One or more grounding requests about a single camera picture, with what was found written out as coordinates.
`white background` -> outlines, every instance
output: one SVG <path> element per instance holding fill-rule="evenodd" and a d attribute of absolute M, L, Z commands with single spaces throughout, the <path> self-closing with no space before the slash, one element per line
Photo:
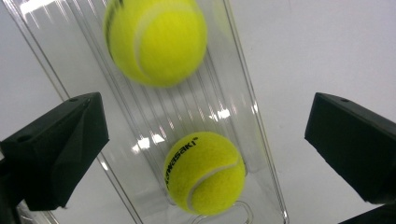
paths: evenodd
<path fill-rule="evenodd" d="M 233 0 L 233 13 L 290 224 L 332 224 L 374 208 L 304 140 L 315 92 L 396 121 L 396 2 Z M 0 4 L 0 140 L 61 102 Z M 132 223 L 96 162 L 62 224 Z"/>

